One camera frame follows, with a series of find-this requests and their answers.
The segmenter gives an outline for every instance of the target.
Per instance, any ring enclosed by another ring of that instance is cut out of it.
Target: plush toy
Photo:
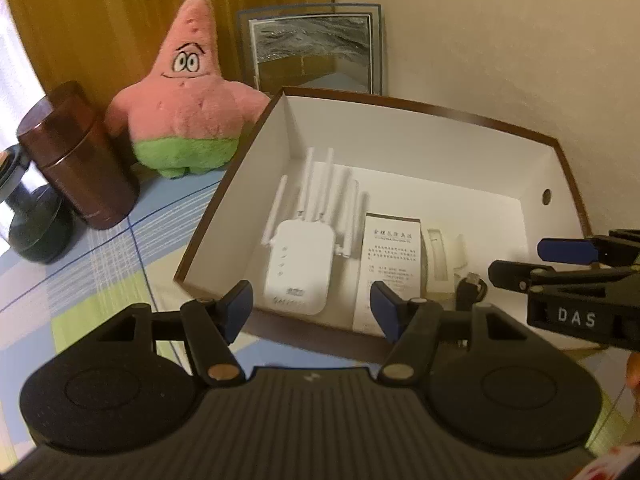
[[[186,0],[151,72],[121,90],[105,114],[114,136],[129,127],[140,162],[174,178],[228,162],[238,137],[269,102],[262,92],[220,75],[209,0]]]

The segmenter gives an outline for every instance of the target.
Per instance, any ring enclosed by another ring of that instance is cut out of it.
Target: white paper box
[[[591,234],[564,153],[551,137],[411,101],[285,88],[242,140],[175,275],[194,296],[212,298],[250,280],[256,309],[245,329],[258,336],[361,360],[376,360],[388,348],[380,338],[350,332],[362,232],[356,234],[355,257],[334,259],[322,312],[293,319],[262,306],[269,251],[260,245],[262,231],[283,174],[289,175],[283,204],[292,206],[309,146],[316,148],[317,160],[334,148],[337,168],[359,181],[361,219],[367,211],[420,218],[423,232],[462,233],[466,270],[487,283],[493,260],[538,262],[540,238]],[[321,171],[316,173],[319,180]],[[339,181],[340,170],[332,186]],[[314,182],[312,195],[317,187]],[[552,198],[543,205],[546,189]],[[338,239],[343,216],[338,206]],[[523,294],[490,286],[485,301],[525,322]],[[540,333],[561,349],[594,346]]]

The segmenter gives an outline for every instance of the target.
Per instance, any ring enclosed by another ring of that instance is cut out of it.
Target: person's hand
[[[634,391],[636,413],[640,413],[640,354],[631,354],[626,362],[626,385]]]

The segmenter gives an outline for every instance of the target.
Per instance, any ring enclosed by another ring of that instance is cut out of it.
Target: brown container lid
[[[38,101],[20,121],[18,142],[45,168],[64,157],[85,136],[96,117],[82,87],[67,81]]]

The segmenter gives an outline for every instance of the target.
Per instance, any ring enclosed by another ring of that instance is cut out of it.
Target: white router
[[[335,231],[326,213],[333,170],[334,149],[329,148],[322,182],[311,208],[308,202],[314,149],[306,150],[302,186],[293,220],[281,222],[272,237],[280,203],[287,185],[283,175],[278,185],[261,244],[271,247],[264,285],[264,302],[273,310],[296,314],[317,314],[326,305],[334,254],[349,258],[355,231],[358,181],[348,183],[347,227],[342,246],[335,243]]]

